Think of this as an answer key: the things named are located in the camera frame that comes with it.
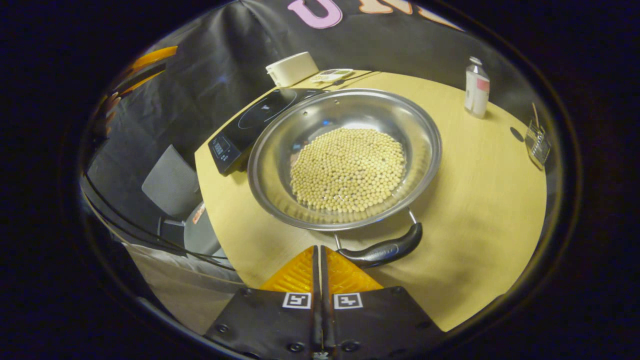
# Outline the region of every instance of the induction cooktop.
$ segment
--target induction cooktop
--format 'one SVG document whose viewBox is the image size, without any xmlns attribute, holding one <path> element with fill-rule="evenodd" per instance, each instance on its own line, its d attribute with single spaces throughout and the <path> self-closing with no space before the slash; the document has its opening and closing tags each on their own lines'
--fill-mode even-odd
<svg viewBox="0 0 640 360">
<path fill-rule="evenodd" d="M 209 141 L 218 172 L 227 176 L 234 171 L 246 170 L 253 143 L 271 121 L 291 106 L 323 92 L 307 88 L 276 89 L 238 114 Z"/>
</svg>

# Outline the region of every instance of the black pan handle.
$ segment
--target black pan handle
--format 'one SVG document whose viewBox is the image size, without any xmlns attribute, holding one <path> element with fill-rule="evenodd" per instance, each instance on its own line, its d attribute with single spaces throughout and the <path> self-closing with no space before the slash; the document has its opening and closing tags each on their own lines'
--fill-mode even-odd
<svg viewBox="0 0 640 360">
<path fill-rule="evenodd" d="M 415 221 L 415 217 L 411 210 L 409 214 L 413 219 L 413 225 L 409 231 L 397 239 L 386 240 L 371 245 L 362 250 L 341 249 L 340 240 L 337 234 L 334 234 L 338 250 L 345 258 L 360 268 L 372 268 L 388 264 L 392 261 L 401 259 L 413 251 L 422 239 L 422 224 Z"/>
</svg>

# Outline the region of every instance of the bottle cap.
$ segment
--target bottle cap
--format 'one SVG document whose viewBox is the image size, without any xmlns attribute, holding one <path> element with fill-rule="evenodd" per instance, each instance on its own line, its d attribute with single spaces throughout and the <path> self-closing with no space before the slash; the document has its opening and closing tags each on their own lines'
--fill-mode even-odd
<svg viewBox="0 0 640 360">
<path fill-rule="evenodd" d="M 475 58 L 475 57 L 471 56 L 471 57 L 469 58 L 469 60 L 471 60 L 471 62 L 472 62 L 472 63 L 474 63 L 474 64 L 476 64 L 476 65 L 478 65 L 478 66 L 482 66 L 482 62 L 481 62 L 481 61 L 480 61 L 480 59 L 478 59 L 478 58 Z"/>
</svg>

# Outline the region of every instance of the chair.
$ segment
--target chair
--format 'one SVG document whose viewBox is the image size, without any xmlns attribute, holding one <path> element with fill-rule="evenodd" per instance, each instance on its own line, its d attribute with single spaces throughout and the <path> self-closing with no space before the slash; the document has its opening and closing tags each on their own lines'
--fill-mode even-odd
<svg viewBox="0 0 640 360">
<path fill-rule="evenodd" d="M 224 256 L 207 211 L 202 213 L 197 223 L 193 223 L 194 216 L 204 204 L 199 190 L 196 172 L 182 159 L 173 145 L 169 145 L 164 151 L 142 183 L 142 192 L 158 208 L 173 219 L 185 219 L 175 221 L 160 217 L 156 231 L 158 236 L 161 235 L 163 224 L 182 226 L 185 249 Z"/>
</svg>

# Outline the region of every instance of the white bottle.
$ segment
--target white bottle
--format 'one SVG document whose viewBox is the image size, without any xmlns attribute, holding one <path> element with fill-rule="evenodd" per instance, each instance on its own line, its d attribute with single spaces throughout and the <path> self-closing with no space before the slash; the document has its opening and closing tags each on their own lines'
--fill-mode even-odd
<svg viewBox="0 0 640 360">
<path fill-rule="evenodd" d="M 465 109 L 477 118 L 483 118 L 486 104 L 489 102 L 489 77 L 482 68 L 482 62 L 471 56 L 471 65 L 467 67 L 467 92 Z"/>
</svg>

